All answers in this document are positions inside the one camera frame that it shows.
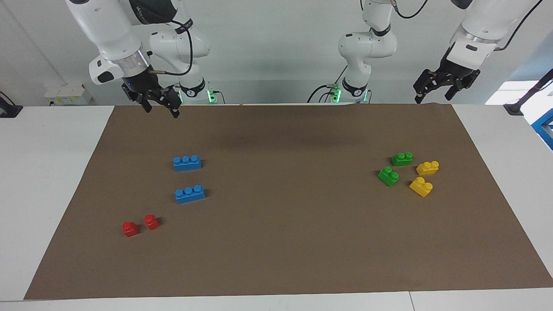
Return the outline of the yellow two-stud block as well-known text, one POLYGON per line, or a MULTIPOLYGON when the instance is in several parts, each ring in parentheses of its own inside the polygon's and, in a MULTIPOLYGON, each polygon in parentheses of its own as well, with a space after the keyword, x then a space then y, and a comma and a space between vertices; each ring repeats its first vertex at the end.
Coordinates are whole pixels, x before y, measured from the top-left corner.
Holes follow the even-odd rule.
POLYGON ((420 176, 434 175, 440 168, 438 161, 423 162, 417 166, 416 172, 420 176))
POLYGON ((426 197, 434 189, 434 185, 430 182, 426 182, 423 177, 416 177, 409 185, 409 188, 421 197, 426 197))

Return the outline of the white wall power box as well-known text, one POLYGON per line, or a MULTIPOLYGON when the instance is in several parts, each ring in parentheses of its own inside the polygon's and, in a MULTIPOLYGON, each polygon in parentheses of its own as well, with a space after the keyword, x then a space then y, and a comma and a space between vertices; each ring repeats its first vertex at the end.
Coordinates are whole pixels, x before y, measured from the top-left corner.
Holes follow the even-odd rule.
POLYGON ((85 106, 94 103, 94 98, 83 84, 49 87, 44 98, 49 106, 85 106))

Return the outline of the black table clamp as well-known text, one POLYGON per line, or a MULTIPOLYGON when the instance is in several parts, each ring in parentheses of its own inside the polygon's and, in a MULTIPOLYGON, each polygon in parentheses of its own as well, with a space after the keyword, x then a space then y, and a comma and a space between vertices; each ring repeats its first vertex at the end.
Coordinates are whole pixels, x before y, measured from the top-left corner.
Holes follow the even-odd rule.
POLYGON ((0 118, 16 118, 23 108, 24 106, 16 105, 9 96, 0 91, 0 118))

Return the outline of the blue three-stud block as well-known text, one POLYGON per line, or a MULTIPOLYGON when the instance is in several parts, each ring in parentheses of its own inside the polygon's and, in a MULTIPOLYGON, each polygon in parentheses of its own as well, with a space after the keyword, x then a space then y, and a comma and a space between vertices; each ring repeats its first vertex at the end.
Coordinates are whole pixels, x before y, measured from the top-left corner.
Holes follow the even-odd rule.
POLYGON ((198 155, 174 157, 172 165, 175 171, 193 171, 202 168, 201 159, 198 155))
POLYGON ((194 201, 205 199, 206 194, 202 185, 177 189, 174 192, 175 200, 178 204, 191 203, 194 201))

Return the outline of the brown paper mat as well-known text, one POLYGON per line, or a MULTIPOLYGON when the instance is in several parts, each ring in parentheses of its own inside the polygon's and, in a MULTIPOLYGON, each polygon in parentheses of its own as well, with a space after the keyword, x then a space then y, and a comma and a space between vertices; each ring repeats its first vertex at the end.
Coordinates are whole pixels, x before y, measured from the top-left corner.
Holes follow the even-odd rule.
POLYGON ((25 299, 543 287, 553 277, 450 105, 188 106, 178 119, 118 106, 25 299), (411 165, 392 165, 407 152, 411 165), (201 169, 174 170, 194 154, 201 169), (426 197, 416 177, 434 185, 426 197), (205 199, 176 202, 198 184, 205 199))

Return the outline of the black slanted stand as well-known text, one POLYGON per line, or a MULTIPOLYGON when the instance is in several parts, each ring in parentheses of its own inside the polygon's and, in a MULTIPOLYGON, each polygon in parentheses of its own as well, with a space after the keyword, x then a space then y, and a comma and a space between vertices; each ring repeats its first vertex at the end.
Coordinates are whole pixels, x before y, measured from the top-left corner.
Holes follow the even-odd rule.
POLYGON ((539 81, 531 88, 529 91, 525 93, 521 98, 519 98, 514 104, 505 104, 503 107, 505 108, 506 112, 510 115, 514 116, 523 116, 523 112, 521 112, 521 107, 535 94, 537 94, 539 91, 543 91, 549 83, 553 83, 553 68, 551 68, 539 81))

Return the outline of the blue metal frame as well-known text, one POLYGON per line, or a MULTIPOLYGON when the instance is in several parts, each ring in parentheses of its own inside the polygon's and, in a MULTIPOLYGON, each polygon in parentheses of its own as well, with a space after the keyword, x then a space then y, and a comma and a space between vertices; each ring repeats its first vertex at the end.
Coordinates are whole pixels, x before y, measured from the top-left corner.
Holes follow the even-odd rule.
POLYGON ((553 108, 533 122, 531 127, 553 151, 553 108))

